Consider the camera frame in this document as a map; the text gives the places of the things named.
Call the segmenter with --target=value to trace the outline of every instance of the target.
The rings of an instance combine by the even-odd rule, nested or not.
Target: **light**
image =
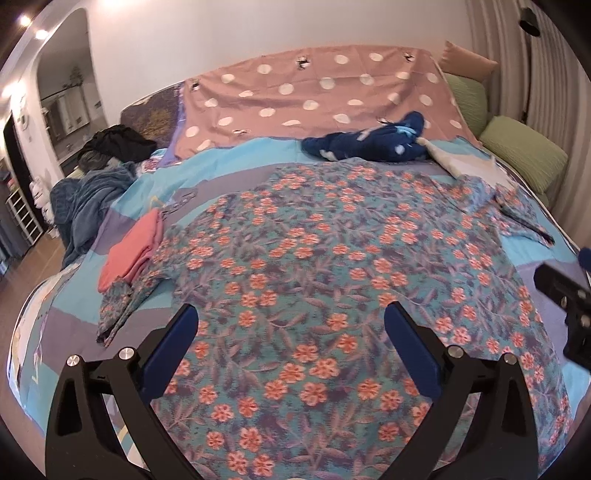
[[[47,30],[37,30],[37,33],[35,33],[35,38],[37,40],[45,40],[47,37],[49,37],[49,32]]]
[[[33,23],[33,21],[26,15],[21,15],[21,18],[19,18],[18,21],[22,27],[28,27]]]
[[[17,91],[17,83],[10,83],[4,87],[2,98],[10,98]]]

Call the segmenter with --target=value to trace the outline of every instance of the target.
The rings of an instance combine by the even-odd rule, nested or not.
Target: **floral garment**
[[[362,160],[281,168],[169,230],[133,287],[105,296],[103,338],[172,279],[177,304],[197,308],[199,331],[153,406],[204,478],[370,480],[430,406],[384,330],[384,308],[399,300],[446,345],[519,357],[544,469],[564,446],[570,407],[499,239],[546,241],[502,213],[533,225],[520,195]],[[459,450],[476,401],[440,465]]]

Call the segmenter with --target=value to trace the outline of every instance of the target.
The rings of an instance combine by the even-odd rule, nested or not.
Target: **green pillow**
[[[476,80],[444,73],[457,106],[472,133],[478,138],[486,128],[488,101],[484,85]]]
[[[568,163],[566,153],[558,145],[507,116],[494,117],[480,141],[516,169],[538,194],[548,189]]]

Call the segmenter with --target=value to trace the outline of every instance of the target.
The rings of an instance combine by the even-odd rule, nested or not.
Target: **pink polka dot blanket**
[[[546,245],[541,233],[521,191],[476,177],[448,184],[360,159],[284,166],[171,227],[140,278],[106,293],[100,338],[117,340],[168,284],[174,308],[197,308],[199,331],[153,407],[204,478],[372,480],[430,406],[384,329],[398,300],[446,345],[519,357],[545,468],[564,446],[569,398],[502,247],[511,237]]]
[[[423,136],[477,144],[426,50],[393,46],[303,48],[236,63],[185,81],[186,122],[175,154],[257,137],[322,137],[380,126],[419,111]]]

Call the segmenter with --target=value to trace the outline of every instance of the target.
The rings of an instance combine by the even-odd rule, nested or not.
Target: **white rack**
[[[43,235],[43,228],[37,221],[37,218],[35,218],[21,189],[16,189],[11,193],[8,200],[6,200],[6,205],[8,205],[8,209],[12,212],[14,219],[21,227],[25,238],[31,245],[35,245],[37,240]]]

